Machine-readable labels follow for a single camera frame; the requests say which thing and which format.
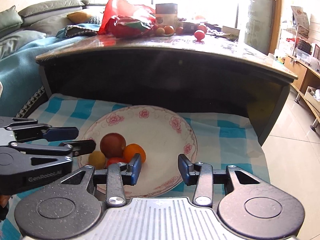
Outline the small red tomato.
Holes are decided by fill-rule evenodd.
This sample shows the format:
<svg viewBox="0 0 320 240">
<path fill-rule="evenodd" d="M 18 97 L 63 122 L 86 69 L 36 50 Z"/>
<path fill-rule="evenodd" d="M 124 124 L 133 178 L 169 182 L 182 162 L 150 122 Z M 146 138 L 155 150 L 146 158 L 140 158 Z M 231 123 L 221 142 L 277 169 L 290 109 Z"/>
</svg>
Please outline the small red tomato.
<svg viewBox="0 0 320 240">
<path fill-rule="evenodd" d="M 107 160 L 106 167 L 116 163 L 127 163 L 127 161 L 124 158 L 113 157 Z"/>
</svg>

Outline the blue checkered cloth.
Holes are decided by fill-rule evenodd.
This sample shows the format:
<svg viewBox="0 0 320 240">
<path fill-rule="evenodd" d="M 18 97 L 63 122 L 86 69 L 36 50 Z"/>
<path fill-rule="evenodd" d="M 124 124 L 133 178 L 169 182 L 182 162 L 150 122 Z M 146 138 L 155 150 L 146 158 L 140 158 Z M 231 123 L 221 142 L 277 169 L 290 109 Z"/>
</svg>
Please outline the blue checkered cloth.
<svg viewBox="0 0 320 240">
<path fill-rule="evenodd" d="M 31 117 L 54 127 L 75 126 L 79 138 L 101 117 L 128 107 L 123 104 L 87 100 L 54 94 L 38 107 Z M 191 126 L 197 140 L 197 156 L 193 162 L 209 163 L 215 169 L 236 165 L 268 181 L 265 155 L 248 118 L 222 113 L 178 113 Z M 194 188 L 179 183 L 163 197 L 193 195 Z"/>
</svg>

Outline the grey green sofa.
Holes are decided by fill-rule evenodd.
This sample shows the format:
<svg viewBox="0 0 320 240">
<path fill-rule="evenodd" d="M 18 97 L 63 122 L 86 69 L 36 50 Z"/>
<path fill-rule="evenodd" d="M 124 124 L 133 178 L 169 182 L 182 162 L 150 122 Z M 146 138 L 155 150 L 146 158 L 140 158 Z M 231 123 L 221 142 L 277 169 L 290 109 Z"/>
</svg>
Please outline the grey green sofa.
<svg viewBox="0 0 320 240">
<path fill-rule="evenodd" d="M 94 15 L 88 23 L 101 23 L 104 3 L 93 0 L 53 0 L 30 5 L 20 11 L 13 5 L 1 11 L 1 59 L 41 38 L 54 37 L 61 29 L 74 25 L 67 14 L 87 11 Z"/>
</svg>

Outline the red plastic bag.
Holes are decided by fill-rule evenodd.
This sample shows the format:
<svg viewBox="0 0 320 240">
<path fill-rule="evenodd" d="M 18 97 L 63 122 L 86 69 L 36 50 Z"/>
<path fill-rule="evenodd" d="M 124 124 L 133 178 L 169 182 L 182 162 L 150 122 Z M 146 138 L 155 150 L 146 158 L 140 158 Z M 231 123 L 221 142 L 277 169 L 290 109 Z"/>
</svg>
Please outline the red plastic bag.
<svg viewBox="0 0 320 240">
<path fill-rule="evenodd" d="M 104 31 L 104 27 L 108 20 L 114 15 L 130 16 L 134 18 L 145 17 L 154 20 L 154 23 L 156 23 L 156 18 L 153 15 L 154 12 L 155 11 L 151 7 L 143 4 L 132 4 L 127 0 L 108 0 L 98 34 L 111 35 Z"/>
</svg>

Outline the grey box on table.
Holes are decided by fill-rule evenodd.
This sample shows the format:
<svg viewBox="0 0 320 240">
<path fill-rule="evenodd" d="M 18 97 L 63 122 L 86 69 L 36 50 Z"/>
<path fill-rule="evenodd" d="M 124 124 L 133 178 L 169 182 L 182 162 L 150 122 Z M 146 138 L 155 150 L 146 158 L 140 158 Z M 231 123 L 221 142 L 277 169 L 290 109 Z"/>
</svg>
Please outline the grey box on table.
<svg viewBox="0 0 320 240">
<path fill-rule="evenodd" d="M 156 4 L 156 24 L 160 27 L 170 25 L 174 28 L 177 26 L 177 4 L 160 3 Z"/>
</svg>

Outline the dark coffee table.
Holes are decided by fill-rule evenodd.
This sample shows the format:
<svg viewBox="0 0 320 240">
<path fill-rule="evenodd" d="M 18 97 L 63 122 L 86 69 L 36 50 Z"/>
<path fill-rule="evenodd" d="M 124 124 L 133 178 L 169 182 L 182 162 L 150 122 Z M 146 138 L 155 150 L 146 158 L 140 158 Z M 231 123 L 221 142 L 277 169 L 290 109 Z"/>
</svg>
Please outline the dark coffee table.
<svg viewBox="0 0 320 240">
<path fill-rule="evenodd" d="M 83 99 L 249 118 L 260 144 L 296 75 L 239 42 L 206 36 L 88 37 L 36 57 L 46 90 Z"/>
</svg>

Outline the dark red plum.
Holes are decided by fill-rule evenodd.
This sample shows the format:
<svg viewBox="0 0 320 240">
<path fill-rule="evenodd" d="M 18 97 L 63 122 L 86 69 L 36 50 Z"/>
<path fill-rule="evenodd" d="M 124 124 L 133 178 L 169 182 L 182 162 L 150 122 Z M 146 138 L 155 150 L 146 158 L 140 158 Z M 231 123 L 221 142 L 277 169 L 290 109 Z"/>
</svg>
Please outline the dark red plum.
<svg viewBox="0 0 320 240">
<path fill-rule="evenodd" d="M 100 150 L 107 159 L 122 158 L 125 147 L 126 140 L 118 133 L 108 133 L 100 141 Z"/>
</svg>

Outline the orange mandarin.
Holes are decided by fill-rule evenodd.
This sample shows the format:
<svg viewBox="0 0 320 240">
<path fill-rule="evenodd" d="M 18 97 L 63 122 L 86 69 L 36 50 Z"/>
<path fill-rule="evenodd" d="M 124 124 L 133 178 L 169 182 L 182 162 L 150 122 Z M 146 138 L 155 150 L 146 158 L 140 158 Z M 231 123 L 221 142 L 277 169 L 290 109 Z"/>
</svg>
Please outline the orange mandarin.
<svg viewBox="0 0 320 240">
<path fill-rule="evenodd" d="M 127 163 L 135 156 L 136 153 L 139 153 L 142 159 L 142 163 L 146 161 L 146 153 L 141 146 L 138 144 L 129 144 L 124 148 L 123 158 Z"/>
</svg>

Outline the yellow cushion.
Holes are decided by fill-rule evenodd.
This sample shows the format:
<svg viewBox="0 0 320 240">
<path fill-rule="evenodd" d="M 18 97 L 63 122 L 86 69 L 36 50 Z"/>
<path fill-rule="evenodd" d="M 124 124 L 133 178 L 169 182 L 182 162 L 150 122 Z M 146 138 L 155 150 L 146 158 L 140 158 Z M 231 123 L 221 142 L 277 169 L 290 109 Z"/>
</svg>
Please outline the yellow cushion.
<svg viewBox="0 0 320 240">
<path fill-rule="evenodd" d="M 88 13 L 87 11 L 81 10 L 67 14 L 67 18 L 75 24 L 88 23 L 94 18 L 94 15 Z"/>
</svg>

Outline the red snack package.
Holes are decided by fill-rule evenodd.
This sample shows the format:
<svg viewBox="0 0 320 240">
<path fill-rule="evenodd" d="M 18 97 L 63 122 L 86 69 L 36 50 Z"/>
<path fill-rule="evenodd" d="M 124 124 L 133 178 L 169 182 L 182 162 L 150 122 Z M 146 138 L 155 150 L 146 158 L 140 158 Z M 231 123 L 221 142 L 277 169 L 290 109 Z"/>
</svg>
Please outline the red snack package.
<svg viewBox="0 0 320 240">
<path fill-rule="evenodd" d="M 154 20 L 140 17 L 114 15 L 105 24 L 104 31 L 116 38 L 134 38 L 152 31 Z"/>
</svg>

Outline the small yellow fruit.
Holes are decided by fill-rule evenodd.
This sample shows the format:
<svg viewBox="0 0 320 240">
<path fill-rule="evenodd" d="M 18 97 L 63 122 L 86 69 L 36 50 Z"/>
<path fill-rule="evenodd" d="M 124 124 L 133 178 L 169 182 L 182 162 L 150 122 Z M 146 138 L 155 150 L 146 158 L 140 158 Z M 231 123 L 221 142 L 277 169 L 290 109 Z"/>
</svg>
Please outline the small yellow fruit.
<svg viewBox="0 0 320 240">
<path fill-rule="evenodd" d="M 88 164 L 94 166 L 97 170 L 104 169 L 106 157 L 100 151 L 93 151 L 88 157 Z"/>
</svg>

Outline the orange fruit on table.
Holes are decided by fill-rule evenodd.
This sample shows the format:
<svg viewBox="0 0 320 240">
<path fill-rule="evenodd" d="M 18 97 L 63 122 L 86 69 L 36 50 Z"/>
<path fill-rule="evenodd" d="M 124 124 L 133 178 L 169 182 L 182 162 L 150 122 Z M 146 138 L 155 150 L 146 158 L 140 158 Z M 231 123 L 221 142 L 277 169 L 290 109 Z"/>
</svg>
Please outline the orange fruit on table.
<svg viewBox="0 0 320 240">
<path fill-rule="evenodd" d="M 164 33 L 165 33 L 165 35 L 171 35 L 171 34 L 173 34 L 174 32 L 175 32 L 175 29 L 174 29 L 173 26 L 171 26 L 171 25 L 166 25 L 166 26 L 164 27 Z"/>
</svg>

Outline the red tomato on table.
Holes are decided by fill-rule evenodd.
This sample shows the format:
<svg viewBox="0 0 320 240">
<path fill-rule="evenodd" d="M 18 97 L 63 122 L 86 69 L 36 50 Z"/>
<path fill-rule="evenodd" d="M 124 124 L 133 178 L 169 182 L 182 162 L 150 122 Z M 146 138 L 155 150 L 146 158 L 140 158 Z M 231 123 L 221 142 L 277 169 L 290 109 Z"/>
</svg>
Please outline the red tomato on table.
<svg viewBox="0 0 320 240">
<path fill-rule="evenodd" d="M 197 41 L 202 41 L 205 38 L 206 33 L 202 30 L 197 30 L 194 33 L 194 37 Z"/>
</svg>

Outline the red fruit behind tomato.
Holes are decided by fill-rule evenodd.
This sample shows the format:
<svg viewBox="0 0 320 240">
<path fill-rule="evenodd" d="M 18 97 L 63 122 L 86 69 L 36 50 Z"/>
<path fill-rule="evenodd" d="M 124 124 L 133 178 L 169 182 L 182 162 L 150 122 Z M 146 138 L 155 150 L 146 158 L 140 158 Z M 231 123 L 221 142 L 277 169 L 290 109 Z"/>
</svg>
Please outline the red fruit behind tomato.
<svg viewBox="0 0 320 240">
<path fill-rule="evenodd" d="M 204 24 L 199 24 L 197 29 L 203 31 L 205 34 L 207 33 L 207 27 Z"/>
</svg>

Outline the wooden tv cabinet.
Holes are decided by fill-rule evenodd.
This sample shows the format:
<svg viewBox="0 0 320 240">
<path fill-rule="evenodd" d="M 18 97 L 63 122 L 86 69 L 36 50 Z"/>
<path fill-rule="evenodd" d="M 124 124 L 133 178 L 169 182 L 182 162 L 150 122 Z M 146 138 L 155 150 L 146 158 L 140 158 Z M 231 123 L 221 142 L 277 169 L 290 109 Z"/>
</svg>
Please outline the wooden tv cabinet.
<svg viewBox="0 0 320 240">
<path fill-rule="evenodd" d="M 308 89 L 319 88 L 319 72 L 309 67 L 307 64 L 299 61 L 294 56 L 287 55 L 285 57 L 284 66 L 297 75 L 298 79 L 291 83 L 291 86 L 297 91 L 295 103 L 300 104 L 300 100 L 303 100 L 313 113 L 315 119 L 310 125 L 310 128 L 316 132 L 316 128 L 319 126 L 319 111 L 314 107 L 310 101 L 305 98 L 305 94 Z"/>
</svg>

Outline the teal blanket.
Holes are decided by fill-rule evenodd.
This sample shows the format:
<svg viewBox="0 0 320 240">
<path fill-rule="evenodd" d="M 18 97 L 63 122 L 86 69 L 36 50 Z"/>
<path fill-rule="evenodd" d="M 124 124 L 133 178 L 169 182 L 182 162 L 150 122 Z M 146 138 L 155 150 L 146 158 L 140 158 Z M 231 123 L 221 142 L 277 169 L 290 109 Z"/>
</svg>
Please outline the teal blanket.
<svg viewBox="0 0 320 240">
<path fill-rule="evenodd" d="M 68 25 L 53 37 L 39 31 L 18 31 L 1 39 L 1 116 L 23 117 L 44 94 L 36 57 L 95 35 L 100 25 Z"/>
</svg>

